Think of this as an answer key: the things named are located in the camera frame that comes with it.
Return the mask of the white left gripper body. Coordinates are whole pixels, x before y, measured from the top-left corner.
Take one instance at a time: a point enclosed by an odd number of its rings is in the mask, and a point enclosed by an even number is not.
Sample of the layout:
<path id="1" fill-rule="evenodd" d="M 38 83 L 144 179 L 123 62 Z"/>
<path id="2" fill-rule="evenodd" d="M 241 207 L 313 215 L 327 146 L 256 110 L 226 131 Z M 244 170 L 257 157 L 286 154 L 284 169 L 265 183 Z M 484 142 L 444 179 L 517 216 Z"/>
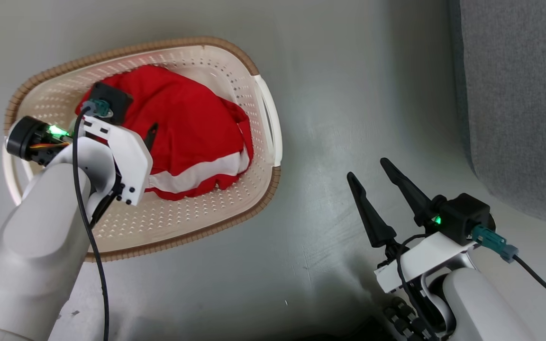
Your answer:
<path id="1" fill-rule="evenodd" d="M 137 206 L 149 183 L 153 160 L 139 134 L 121 126 L 111 125 L 95 117 L 83 121 L 86 133 L 106 141 L 106 144 L 82 139 L 82 155 L 88 164 L 82 168 L 89 172 L 98 193 L 113 192 L 116 177 L 120 176 L 121 201 Z"/>

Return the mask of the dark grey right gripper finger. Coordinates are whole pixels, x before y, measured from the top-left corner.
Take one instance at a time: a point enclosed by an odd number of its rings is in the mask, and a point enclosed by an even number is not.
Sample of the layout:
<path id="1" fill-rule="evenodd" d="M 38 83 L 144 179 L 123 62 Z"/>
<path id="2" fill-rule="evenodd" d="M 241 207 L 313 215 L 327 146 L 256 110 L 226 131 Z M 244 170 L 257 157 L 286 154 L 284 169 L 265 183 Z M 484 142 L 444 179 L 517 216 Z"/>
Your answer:
<path id="1" fill-rule="evenodd" d="M 412 212 L 414 221 L 418 226 L 425 226 L 433 219 L 431 211 L 431 199 L 426 196 L 408 177 L 406 177 L 396 166 L 388 159 L 381 158 L 381 166 L 388 175 L 390 181 L 399 188 L 401 194 L 406 199 Z"/>
<path id="2" fill-rule="evenodd" d="M 366 190 L 358 181 L 358 178 L 352 172 L 349 172 L 346 179 L 371 247 L 381 248 L 395 242 L 396 231 L 379 216 L 369 199 L 367 199 Z"/>

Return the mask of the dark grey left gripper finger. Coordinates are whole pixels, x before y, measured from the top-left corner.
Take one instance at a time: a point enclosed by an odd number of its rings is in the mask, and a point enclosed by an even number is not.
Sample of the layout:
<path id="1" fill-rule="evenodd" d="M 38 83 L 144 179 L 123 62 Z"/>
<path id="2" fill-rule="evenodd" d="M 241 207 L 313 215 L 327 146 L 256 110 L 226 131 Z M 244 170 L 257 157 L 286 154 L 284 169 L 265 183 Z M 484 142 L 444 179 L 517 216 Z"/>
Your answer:
<path id="1" fill-rule="evenodd" d="M 145 146 L 150 153 L 155 142 L 156 134 L 158 132 L 158 127 L 159 127 L 158 123 L 154 123 L 150 127 L 150 129 L 147 131 L 146 137 L 144 139 Z"/>

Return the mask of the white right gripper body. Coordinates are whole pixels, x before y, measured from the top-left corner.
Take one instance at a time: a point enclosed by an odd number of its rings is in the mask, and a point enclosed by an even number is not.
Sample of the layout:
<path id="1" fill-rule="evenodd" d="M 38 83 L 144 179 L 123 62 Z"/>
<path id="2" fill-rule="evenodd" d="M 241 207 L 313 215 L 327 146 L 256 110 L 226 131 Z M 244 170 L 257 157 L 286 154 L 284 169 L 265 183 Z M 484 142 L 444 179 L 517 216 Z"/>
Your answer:
<path id="1" fill-rule="evenodd" d="M 411 248 L 400 257 L 401 272 L 404 281 L 408 282 L 422 276 L 429 270 L 443 266 L 454 256 L 474 248 L 475 242 L 470 241 L 466 245 L 459 245 L 441 232 L 434 233 L 423 239 L 419 244 Z M 397 270 L 397 262 L 382 266 L 373 272 L 381 289 L 385 293 L 402 286 L 402 280 Z"/>

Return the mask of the red and white garment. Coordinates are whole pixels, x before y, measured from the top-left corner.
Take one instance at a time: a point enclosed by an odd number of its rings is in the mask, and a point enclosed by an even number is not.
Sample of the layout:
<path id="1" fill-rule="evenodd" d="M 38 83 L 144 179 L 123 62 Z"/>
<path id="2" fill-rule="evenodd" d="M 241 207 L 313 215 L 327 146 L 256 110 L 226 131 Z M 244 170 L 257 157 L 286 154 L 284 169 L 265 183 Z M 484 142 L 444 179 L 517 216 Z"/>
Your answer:
<path id="1" fill-rule="evenodd" d="M 208 87 L 156 65 L 109 76 L 134 100 L 123 126 L 146 138 L 158 125 L 146 192 L 178 201 L 225 190 L 254 157 L 249 116 Z"/>

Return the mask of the cream perforated plastic laundry basket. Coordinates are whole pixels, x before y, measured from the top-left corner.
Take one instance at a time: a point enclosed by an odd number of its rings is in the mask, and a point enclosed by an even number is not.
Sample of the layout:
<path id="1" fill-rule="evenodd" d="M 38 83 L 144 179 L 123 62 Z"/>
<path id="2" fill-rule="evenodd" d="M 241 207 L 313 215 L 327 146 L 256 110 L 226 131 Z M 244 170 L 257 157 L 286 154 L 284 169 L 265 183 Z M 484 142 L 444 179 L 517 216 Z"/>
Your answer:
<path id="1" fill-rule="evenodd" d="M 240 106 L 250 121 L 254 159 L 226 190 L 179 201 L 147 193 L 138 206 L 114 203 L 95 227 L 102 261 L 167 250 L 236 226 L 261 212 L 279 185 L 282 130 L 271 92 L 251 58 L 219 37 L 115 48 L 33 75 L 9 99 L 4 133 L 25 115 L 68 126 L 74 107 L 93 83 L 148 64 L 195 80 Z"/>

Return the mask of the grey fabric panel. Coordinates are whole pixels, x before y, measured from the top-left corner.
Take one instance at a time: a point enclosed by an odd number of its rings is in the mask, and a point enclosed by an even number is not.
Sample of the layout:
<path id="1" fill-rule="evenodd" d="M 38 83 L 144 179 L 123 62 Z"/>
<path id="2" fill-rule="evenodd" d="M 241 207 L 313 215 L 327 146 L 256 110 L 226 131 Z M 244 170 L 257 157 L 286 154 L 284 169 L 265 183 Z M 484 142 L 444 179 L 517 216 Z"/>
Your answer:
<path id="1" fill-rule="evenodd" d="M 546 0 L 447 0 L 467 161 L 503 203 L 546 221 Z"/>

